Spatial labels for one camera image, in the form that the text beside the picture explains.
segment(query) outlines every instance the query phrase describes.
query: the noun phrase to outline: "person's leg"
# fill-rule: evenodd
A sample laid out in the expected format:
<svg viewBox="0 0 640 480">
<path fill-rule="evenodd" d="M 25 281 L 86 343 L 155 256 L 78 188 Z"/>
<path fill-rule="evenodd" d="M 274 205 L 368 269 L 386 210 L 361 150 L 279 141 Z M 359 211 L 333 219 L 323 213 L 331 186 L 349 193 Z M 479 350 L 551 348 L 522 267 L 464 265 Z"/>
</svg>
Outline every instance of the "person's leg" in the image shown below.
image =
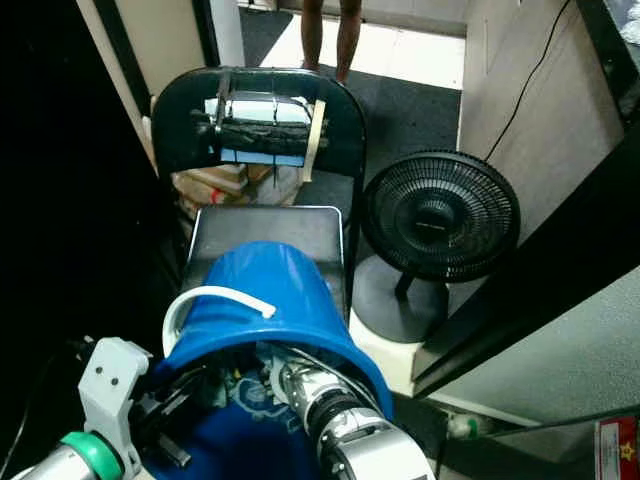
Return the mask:
<svg viewBox="0 0 640 480">
<path fill-rule="evenodd" d="M 360 36 L 360 10 L 362 0 L 340 0 L 340 30 L 338 31 L 338 68 L 336 80 L 344 83 L 349 74 L 351 60 L 356 53 Z"/>
<path fill-rule="evenodd" d="M 302 49 L 304 68 L 318 69 L 322 47 L 322 0 L 304 0 L 302 7 Z"/>
</svg>

